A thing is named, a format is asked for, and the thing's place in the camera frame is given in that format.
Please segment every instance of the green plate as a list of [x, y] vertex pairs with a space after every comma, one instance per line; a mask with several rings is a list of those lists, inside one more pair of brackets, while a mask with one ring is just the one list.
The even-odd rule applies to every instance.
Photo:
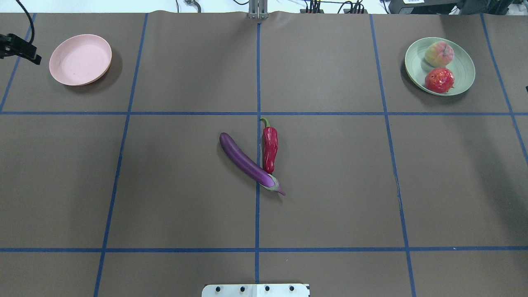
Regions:
[[[453, 61], [446, 66], [447, 69], [453, 72], [453, 75], [455, 76], [455, 84], [453, 85], [453, 88], [445, 93], [433, 92], [428, 90], [425, 85], [427, 74], [434, 69], [434, 67], [426, 61], [425, 52], [431, 44], [437, 41], [447, 42], [455, 52]], [[420, 89], [438, 96], [453, 96], [463, 93], [467, 91], [467, 89], [473, 84], [473, 81], [475, 81], [475, 65], [467, 52], [456, 43], [439, 37], [426, 37], [416, 40], [411, 44], [405, 53], [405, 69], [411, 80]]]

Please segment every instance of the metal bracket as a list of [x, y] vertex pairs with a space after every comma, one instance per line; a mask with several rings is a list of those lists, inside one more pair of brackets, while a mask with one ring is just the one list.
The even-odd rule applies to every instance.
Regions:
[[309, 284], [207, 285], [202, 297], [310, 297]]
[[265, 20], [268, 18], [268, 0], [249, 0], [248, 17]]

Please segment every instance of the chili pepper stem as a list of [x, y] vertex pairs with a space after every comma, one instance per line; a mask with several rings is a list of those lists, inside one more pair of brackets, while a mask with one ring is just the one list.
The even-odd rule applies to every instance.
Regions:
[[270, 126], [270, 125], [269, 125], [269, 121], [268, 121], [268, 119], [266, 119], [265, 117], [260, 118], [260, 120], [263, 120], [263, 121], [264, 121], [265, 128], [267, 128], [267, 127]]

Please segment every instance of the red fruit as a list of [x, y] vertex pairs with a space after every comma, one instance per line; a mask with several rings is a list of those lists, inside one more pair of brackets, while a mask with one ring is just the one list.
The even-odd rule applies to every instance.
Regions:
[[453, 87], [455, 76], [447, 68], [434, 68], [426, 76], [426, 88], [437, 93], [445, 93]]

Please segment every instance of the red chili pepper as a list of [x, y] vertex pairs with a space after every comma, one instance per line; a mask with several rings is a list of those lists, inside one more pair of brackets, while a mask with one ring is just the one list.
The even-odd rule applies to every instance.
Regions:
[[260, 118], [264, 121], [266, 128], [262, 131], [262, 139], [264, 139], [263, 163], [262, 168], [269, 174], [275, 170], [275, 156], [279, 149], [279, 139], [277, 137], [277, 129], [270, 127], [268, 119]]

